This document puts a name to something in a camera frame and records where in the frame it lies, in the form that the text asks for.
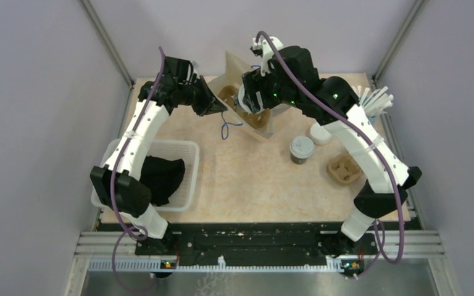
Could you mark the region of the paper bag blue checkered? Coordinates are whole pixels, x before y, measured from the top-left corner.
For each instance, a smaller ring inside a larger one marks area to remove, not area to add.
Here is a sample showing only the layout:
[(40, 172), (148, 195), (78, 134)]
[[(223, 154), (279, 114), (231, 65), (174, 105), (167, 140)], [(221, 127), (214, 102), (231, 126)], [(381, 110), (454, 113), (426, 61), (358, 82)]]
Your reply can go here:
[(233, 123), (241, 124), (244, 132), (264, 142), (273, 136), (273, 118), (289, 109), (280, 104), (271, 109), (256, 108), (245, 95), (242, 75), (257, 70), (230, 51), (225, 52), (224, 74), (211, 79), (207, 85), (227, 110), (223, 115)]

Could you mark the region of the brown pulp carrier top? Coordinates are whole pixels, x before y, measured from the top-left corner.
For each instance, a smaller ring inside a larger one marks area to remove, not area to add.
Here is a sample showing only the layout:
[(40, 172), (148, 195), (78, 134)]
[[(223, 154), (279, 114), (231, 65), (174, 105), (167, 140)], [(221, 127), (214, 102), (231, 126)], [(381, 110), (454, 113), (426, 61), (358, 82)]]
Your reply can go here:
[(222, 99), (232, 110), (239, 115), (251, 128), (260, 132), (266, 132), (268, 124), (271, 119), (271, 111), (263, 110), (259, 113), (249, 113), (243, 106), (240, 105), (238, 95), (241, 93), (241, 88), (236, 86), (224, 86), (218, 93), (218, 97)]

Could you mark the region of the white cup lid stack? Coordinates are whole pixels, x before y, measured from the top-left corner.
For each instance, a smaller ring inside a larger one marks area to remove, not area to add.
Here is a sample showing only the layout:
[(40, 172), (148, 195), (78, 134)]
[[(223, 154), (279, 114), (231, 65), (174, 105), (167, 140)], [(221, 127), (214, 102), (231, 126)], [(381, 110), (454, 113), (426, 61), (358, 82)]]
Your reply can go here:
[(315, 145), (324, 146), (331, 142), (333, 135), (319, 123), (314, 123), (309, 129), (309, 137)]

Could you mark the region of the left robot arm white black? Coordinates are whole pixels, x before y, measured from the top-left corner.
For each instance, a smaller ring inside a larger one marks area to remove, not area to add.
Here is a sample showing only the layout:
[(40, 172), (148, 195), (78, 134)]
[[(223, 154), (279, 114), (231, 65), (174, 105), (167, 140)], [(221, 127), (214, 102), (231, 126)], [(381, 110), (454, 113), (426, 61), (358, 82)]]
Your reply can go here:
[(167, 234), (168, 222), (151, 203), (151, 190), (140, 177), (158, 130), (180, 105), (190, 106), (200, 117), (227, 110), (192, 61), (164, 57), (156, 80), (141, 88), (135, 113), (111, 156), (90, 173), (91, 203), (113, 210), (119, 221), (128, 218), (141, 232), (135, 238), (150, 238), (150, 248), (159, 255), (171, 251), (173, 238)]

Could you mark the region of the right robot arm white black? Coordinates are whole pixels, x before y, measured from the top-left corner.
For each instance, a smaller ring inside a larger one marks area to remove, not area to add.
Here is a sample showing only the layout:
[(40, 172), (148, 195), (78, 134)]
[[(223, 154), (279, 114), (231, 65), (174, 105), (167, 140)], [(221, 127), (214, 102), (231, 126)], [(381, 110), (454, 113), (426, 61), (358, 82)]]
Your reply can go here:
[(308, 49), (288, 46), (275, 55), (267, 44), (261, 44), (251, 46), (251, 51), (262, 61), (258, 69), (242, 74), (238, 106), (247, 113), (280, 104), (299, 109), (336, 137), (366, 175), (354, 198), (354, 209), (337, 237), (340, 251), (355, 253), (373, 222), (404, 203), (406, 191), (416, 185), (422, 171), (393, 154), (345, 79), (320, 77)]

